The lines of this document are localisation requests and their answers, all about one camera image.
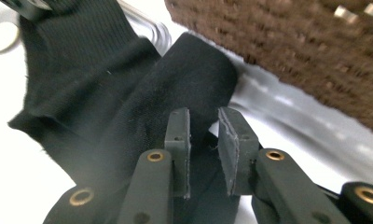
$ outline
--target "black cloth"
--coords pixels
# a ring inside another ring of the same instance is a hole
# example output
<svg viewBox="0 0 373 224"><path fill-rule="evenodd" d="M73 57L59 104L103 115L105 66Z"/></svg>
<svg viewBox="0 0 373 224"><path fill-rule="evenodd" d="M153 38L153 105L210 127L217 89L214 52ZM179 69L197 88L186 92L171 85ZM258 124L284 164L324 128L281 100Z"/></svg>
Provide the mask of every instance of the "black cloth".
<svg viewBox="0 0 373 224"><path fill-rule="evenodd" d="M184 34L161 58L115 0L50 0L51 14L21 18L28 85L9 126L28 133L76 182L45 223L115 223L139 155L163 148L171 111L191 116L191 199L175 200L174 223L232 223L216 150L205 137L228 104L236 71L228 58ZM70 206L77 189L95 200Z"/></svg>

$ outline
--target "black fabric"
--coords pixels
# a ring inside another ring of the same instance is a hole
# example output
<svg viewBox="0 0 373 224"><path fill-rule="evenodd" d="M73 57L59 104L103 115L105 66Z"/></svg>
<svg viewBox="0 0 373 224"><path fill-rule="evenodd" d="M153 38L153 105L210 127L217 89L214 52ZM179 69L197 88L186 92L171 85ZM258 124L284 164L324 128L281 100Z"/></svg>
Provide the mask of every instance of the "black fabric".
<svg viewBox="0 0 373 224"><path fill-rule="evenodd" d="M160 58L115 0L48 3L45 20L21 19L28 86L9 123L76 182L45 223L114 223L139 155L163 147L169 114L180 107L191 115L192 198L176 201L175 223L232 223L238 200L227 197L217 152L204 141L236 84L229 60L192 35ZM70 194L85 187L96 201L68 209Z"/></svg>

